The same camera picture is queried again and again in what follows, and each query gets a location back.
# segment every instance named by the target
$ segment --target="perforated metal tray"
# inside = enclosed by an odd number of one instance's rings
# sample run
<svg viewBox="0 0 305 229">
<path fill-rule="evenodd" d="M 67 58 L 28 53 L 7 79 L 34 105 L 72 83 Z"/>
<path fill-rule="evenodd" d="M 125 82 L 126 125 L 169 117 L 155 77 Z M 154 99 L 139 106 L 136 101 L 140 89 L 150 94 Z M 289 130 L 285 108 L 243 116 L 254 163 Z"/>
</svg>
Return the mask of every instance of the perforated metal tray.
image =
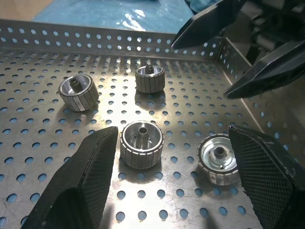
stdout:
<svg viewBox="0 0 305 229">
<path fill-rule="evenodd" d="M 240 182 L 211 185 L 198 168 L 198 144 L 228 125 L 278 137 L 301 162 L 300 111 L 280 89 L 250 100 L 227 100 L 224 89 L 250 64 L 226 39 L 174 51 L 173 34 L 0 21 L 0 225 L 20 228 L 55 171 L 94 130 L 135 120 L 165 133 L 161 163 L 134 170 L 119 144 L 101 228 L 259 229 Z M 134 71 L 165 68 L 164 92 L 140 94 Z M 100 99 L 74 113 L 57 94 L 64 77 L 93 77 Z"/>
</svg>

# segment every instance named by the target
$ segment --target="perforated metal sheet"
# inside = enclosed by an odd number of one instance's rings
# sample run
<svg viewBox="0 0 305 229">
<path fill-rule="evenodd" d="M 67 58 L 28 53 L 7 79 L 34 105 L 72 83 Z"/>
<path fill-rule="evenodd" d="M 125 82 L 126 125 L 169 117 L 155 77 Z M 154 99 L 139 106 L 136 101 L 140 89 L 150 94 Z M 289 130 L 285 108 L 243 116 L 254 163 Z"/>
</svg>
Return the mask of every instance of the perforated metal sheet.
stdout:
<svg viewBox="0 0 305 229">
<path fill-rule="evenodd" d="M 154 57 L 147 56 L 145 49 L 129 56 L 126 51 L 113 49 L 103 50 L 104 54 L 94 49 L 94 54 L 88 54 L 87 49 L 61 51 L 61 47 L 46 48 L 41 43 L 36 47 L 31 41 L 30 46 L 13 49 L 7 44 L 7 34 L 13 36 L 19 31 L 18 23 L 0 22 L 0 37 L 6 38 L 0 42 L 0 225 L 3 228 L 20 227 L 52 175 L 73 155 L 85 136 L 111 125 L 121 131 L 126 123 L 135 120 L 154 121 L 163 130 L 161 163 L 147 170 L 131 169 L 119 160 L 117 144 L 101 228 L 261 228 L 240 183 L 231 187 L 212 186 L 203 177 L 196 160 L 198 144 L 208 135 L 226 133 L 232 124 L 258 129 L 241 100 L 223 97 L 230 83 L 220 65 L 213 62 L 220 49 L 219 39 L 195 50 L 194 55 L 188 51 L 187 54 L 171 52 L 167 56 L 168 44 L 161 43 L 156 47 L 163 52 L 154 53 L 159 55 Z M 34 29 L 36 34 L 39 28 L 50 31 L 55 28 L 55 25 L 22 23 L 25 31 Z M 69 27 L 70 33 L 79 30 L 85 33 L 90 29 Z M 113 32 L 121 37 L 128 33 L 132 41 L 139 36 L 132 31 L 120 34 L 120 31 L 99 29 L 99 32 Z M 142 38 L 147 35 L 152 41 L 173 37 L 141 33 Z M 202 59 L 205 55 L 201 53 L 210 50 L 214 50 L 213 55 Z M 136 92 L 133 72 L 145 64 L 165 68 L 164 92 Z M 100 94 L 95 109 L 84 113 L 69 111 L 57 94 L 60 82 L 77 73 L 89 74 Z"/>
</svg>

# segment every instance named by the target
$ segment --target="cylindrical metal part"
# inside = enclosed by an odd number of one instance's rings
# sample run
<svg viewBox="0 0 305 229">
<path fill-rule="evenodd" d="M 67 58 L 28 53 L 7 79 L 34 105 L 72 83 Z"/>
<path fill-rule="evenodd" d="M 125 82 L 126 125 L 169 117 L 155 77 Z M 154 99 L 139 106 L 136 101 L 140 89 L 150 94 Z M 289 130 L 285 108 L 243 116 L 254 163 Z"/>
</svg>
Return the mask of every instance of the cylindrical metal part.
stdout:
<svg viewBox="0 0 305 229">
<path fill-rule="evenodd" d="M 139 92 L 159 92 L 165 87 L 165 71 L 157 65 L 143 66 L 136 70 L 135 80 Z"/>
<path fill-rule="evenodd" d="M 120 134 L 121 158 L 133 168 L 144 169 L 157 164 L 161 159 L 163 145 L 164 134 L 162 130 L 151 122 L 130 123 L 124 127 Z"/>
<path fill-rule="evenodd" d="M 148 130 L 145 127 L 140 127 L 135 141 L 135 146 L 138 149 L 146 149 L 148 147 L 148 139 Z"/>
<path fill-rule="evenodd" d="M 88 110 L 94 107 L 99 99 L 93 79 L 84 74 L 71 76 L 64 80 L 59 85 L 58 93 L 73 111 Z"/>
<path fill-rule="evenodd" d="M 234 151 L 227 135 L 212 135 L 204 139 L 198 146 L 197 156 L 211 183 L 230 185 L 239 180 Z"/>
</svg>

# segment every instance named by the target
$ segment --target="metal hub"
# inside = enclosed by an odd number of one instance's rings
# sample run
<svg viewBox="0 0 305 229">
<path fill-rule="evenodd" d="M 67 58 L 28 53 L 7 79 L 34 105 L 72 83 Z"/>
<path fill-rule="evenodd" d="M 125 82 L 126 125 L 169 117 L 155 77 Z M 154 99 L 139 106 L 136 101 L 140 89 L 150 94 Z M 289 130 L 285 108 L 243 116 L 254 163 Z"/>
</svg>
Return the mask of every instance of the metal hub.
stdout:
<svg viewBox="0 0 305 229">
<path fill-rule="evenodd" d="M 162 91 L 165 87 L 165 71 L 157 65 L 147 65 L 135 72 L 137 90 L 143 93 Z"/>
<path fill-rule="evenodd" d="M 208 179 L 217 185 L 237 181 L 238 169 L 231 142 L 226 135 L 212 135 L 198 147 L 198 160 Z"/>
<path fill-rule="evenodd" d="M 75 75 L 65 79 L 58 92 L 67 106 L 74 111 L 85 111 L 95 106 L 99 93 L 88 75 Z"/>
<path fill-rule="evenodd" d="M 164 134 L 155 124 L 136 121 L 120 134 L 121 157 L 133 168 L 150 168 L 161 158 Z"/>
</svg>

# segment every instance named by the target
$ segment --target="blue cloth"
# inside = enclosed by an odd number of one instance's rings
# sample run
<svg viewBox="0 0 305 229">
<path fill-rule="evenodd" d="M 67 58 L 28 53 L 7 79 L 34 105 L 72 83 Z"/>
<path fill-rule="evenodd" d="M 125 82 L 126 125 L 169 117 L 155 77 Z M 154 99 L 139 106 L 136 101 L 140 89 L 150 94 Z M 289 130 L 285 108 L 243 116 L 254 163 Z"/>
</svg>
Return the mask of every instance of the blue cloth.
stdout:
<svg viewBox="0 0 305 229">
<path fill-rule="evenodd" d="M 177 33 L 192 16 L 184 0 L 54 0 L 33 20 Z"/>
<path fill-rule="evenodd" d="M 218 2 L 218 0 L 186 0 L 190 3 L 190 8 L 195 12 L 200 12 Z"/>
</svg>

